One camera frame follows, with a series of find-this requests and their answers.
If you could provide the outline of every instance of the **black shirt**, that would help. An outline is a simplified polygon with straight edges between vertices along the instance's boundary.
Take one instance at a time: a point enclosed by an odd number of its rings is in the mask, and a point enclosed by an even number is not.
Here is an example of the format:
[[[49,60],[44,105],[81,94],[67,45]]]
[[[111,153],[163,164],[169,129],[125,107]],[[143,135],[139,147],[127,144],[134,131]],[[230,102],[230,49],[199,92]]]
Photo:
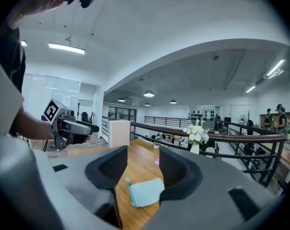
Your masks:
[[[281,114],[279,117],[279,125],[282,125],[282,119],[284,118],[284,126],[287,123],[287,117],[285,116],[285,113]]]
[[[0,64],[21,93],[25,72],[25,53],[21,45],[19,29],[12,30],[6,23],[0,28]],[[16,136],[15,120],[10,134]]]

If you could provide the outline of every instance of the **standing person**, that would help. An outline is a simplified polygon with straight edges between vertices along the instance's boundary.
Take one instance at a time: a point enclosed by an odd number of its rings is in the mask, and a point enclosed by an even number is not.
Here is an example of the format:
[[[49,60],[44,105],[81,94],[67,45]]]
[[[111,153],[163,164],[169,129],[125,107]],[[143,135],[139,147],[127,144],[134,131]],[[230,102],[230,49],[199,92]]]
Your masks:
[[[0,28],[0,64],[15,87],[21,92],[25,72],[25,53],[20,41],[20,20],[31,14],[53,10],[65,2],[71,4],[74,0],[22,0],[11,11]],[[93,0],[81,0],[83,8],[88,7]],[[27,113],[23,106],[18,111],[10,128],[10,134],[16,132],[29,139],[54,139],[51,125],[38,120]]]
[[[272,117],[270,114],[270,108],[267,109],[267,113],[265,115],[265,120],[264,120],[264,127],[266,130],[270,130],[271,127],[271,122],[272,122]]]
[[[279,124],[275,125],[276,131],[281,134],[286,134],[285,128],[287,123],[287,117],[285,115],[285,108],[282,104],[279,104],[276,108],[276,111],[280,114],[279,116]]]

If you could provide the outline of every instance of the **fan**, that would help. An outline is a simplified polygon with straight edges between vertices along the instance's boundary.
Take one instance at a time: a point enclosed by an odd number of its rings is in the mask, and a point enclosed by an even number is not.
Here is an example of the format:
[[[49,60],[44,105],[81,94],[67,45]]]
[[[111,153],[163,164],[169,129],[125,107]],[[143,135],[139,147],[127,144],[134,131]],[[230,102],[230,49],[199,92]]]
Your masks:
[[[247,123],[247,116],[245,114],[242,114],[239,118],[239,124],[246,125]]]

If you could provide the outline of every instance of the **white flowers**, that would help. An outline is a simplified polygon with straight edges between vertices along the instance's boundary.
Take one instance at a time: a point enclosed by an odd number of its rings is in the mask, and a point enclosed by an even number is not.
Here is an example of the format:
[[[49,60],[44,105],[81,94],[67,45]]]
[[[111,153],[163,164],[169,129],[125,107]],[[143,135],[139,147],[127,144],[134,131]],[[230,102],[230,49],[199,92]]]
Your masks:
[[[189,135],[188,142],[192,144],[192,147],[198,144],[207,143],[209,140],[208,131],[204,130],[203,127],[198,124],[199,122],[196,122],[196,125],[193,125],[192,122],[189,121],[188,126],[183,129],[183,132]]]

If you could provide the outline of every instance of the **light blue cloth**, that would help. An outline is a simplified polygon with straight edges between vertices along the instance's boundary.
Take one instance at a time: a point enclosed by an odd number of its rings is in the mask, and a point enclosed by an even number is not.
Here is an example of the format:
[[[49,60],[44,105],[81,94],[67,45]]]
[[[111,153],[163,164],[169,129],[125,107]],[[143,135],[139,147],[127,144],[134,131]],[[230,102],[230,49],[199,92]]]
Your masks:
[[[132,204],[135,208],[158,202],[160,194],[164,190],[164,184],[159,178],[134,185],[130,185],[130,179],[126,178],[126,182],[130,191]]]

